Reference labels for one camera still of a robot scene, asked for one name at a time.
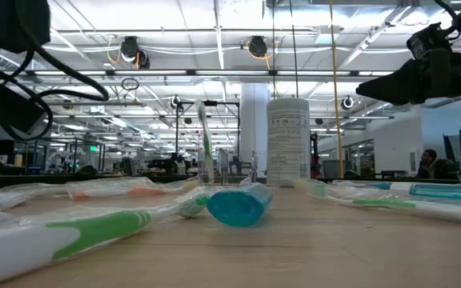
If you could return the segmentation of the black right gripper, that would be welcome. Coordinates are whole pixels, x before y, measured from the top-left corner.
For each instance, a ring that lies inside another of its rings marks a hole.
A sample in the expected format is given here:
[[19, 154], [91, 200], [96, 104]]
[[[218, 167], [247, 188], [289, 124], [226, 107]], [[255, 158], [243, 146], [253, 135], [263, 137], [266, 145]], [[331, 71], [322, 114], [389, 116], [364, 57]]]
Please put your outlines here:
[[[428, 75], [430, 96], [461, 96], [461, 53], [432, 50]], [[422, 104], [427, 100], [422, 83], [421, 63], [411, 59], [389, 75], [359, 84], [356, 94], [392, 105]]]

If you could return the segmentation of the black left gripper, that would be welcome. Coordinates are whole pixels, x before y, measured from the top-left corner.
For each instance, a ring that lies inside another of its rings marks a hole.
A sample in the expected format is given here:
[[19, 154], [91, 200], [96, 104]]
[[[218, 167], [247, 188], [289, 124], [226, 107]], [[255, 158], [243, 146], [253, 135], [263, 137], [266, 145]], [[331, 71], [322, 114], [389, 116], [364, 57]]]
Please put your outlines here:
[[0, 127], [14, 140], [32, 141], [46, 136], [51, 129], [51, 108], [33, 91], [24, 98], [1, 83], [6, 74], [0, 71]]

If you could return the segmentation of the green white toothbrush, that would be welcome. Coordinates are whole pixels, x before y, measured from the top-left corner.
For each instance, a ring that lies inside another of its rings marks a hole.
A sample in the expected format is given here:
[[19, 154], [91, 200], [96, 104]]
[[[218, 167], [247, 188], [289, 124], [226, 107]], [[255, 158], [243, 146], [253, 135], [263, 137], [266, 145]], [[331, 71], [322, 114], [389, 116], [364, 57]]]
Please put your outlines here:
[[390, 196], [379, 190], [328, 185], [318, 180], [298, 179], [295, 181], [295, 188], [307, 193], [317, 202], [354, 208], [395, 210], [421, 217], [461, 222], [461, 205], [412, 200], [408, 196]]
[[208, 199], [195, 188], [161, 206], [73, 206], [19, 218], [0, 213], [0, 282], [108, 246], [167, 218], [192, 218]]
[[198, 121], [201, 125], [202, 145], [198, 152], [198, 181], [200, 185], [214, 184], [214, 162], [210, 130], [207, 124], [206, 106], [202, 101], [195, 102]]

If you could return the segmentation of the orange white toothbrush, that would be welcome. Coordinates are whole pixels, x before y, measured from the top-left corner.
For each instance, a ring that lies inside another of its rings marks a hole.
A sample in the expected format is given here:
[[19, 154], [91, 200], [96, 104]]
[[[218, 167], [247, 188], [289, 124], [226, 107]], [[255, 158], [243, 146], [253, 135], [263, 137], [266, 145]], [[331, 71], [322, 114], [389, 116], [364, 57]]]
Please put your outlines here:
[[198, 185], [194, 178], [169, 183], [155, 183], [147, 177], [100, 178], [68, 182], [66, 191], [71, 199], [106, 198], [120, 196], [146, 196], [183, 194]]

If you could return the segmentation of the person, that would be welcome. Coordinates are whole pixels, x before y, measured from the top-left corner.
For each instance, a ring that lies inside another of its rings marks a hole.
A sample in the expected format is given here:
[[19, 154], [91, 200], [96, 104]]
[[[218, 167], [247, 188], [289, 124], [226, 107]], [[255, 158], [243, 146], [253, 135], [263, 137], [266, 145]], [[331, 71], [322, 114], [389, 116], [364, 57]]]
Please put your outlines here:
[[437, 179], [439, 162], [435, 150], [427, 149], [423, 152], [419, 161], [416, 177], [422, 179]]

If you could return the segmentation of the white disinfectant wipes canister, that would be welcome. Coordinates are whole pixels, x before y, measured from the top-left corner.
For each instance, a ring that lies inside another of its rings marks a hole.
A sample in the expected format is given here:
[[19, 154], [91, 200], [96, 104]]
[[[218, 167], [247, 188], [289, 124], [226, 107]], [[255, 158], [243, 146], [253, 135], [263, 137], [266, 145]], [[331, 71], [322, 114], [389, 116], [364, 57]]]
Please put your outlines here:
[[267, 185], [292, 187], [311, 177], [310, 107], [302, 98], [267, 104]]

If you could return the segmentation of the white building column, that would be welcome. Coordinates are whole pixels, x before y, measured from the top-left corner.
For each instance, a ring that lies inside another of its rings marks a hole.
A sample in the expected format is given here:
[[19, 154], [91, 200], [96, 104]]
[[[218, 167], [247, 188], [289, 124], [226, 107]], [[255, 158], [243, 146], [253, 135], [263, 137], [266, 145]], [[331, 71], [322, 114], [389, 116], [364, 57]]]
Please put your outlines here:
[[252, 162], [256, 156], [258, 178], [267, 169], [267, 104], [271, 92], [267, 83], [243, 83], [240, 96], [240, 158]]

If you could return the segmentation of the clear acrylic organizer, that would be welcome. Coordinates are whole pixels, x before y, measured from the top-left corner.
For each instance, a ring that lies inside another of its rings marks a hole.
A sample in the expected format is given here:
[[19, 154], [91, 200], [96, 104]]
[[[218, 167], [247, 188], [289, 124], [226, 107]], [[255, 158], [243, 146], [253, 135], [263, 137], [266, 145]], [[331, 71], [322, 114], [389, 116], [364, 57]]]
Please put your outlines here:
[[205, 150], [198, 152], [197, 179], [202, 186], [246, 185], [253, 182], [265, 184], [267, 179], [259, 172], [259, 156], [251, 153], [248, 162], [227, 150], [218, 150], [209, 155]]

